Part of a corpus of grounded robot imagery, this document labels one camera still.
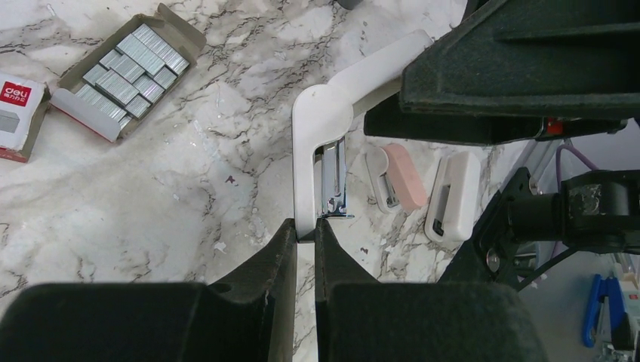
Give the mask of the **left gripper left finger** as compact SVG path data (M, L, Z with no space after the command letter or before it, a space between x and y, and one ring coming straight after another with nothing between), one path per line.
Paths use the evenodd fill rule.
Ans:
M3 361L290 361L297 242L269 243L212 284L39 284L1 320Z

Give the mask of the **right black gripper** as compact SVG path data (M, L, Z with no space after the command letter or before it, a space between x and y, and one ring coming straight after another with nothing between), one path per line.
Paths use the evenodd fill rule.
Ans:
M638 114L638 1L470 1L363 131L494 146L616 133Z

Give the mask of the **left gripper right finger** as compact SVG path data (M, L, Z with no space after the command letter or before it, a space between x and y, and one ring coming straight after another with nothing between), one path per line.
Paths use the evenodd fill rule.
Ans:
M340 246L327 220L318 220L314 238L319 360L547 360L512 288L383 283Z

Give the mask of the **pink stapler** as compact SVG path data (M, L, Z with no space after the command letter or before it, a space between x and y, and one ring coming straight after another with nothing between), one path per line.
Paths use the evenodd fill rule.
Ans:
M397 143L372 146L367 150L365 162L381 212L391 214L403 209L410 213L427 204L421 176L404 146Z

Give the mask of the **red white staple box sleeve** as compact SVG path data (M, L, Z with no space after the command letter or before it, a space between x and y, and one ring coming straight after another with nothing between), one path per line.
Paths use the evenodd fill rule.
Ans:
M29 160L50 99L45 83L1 73L1 158Z

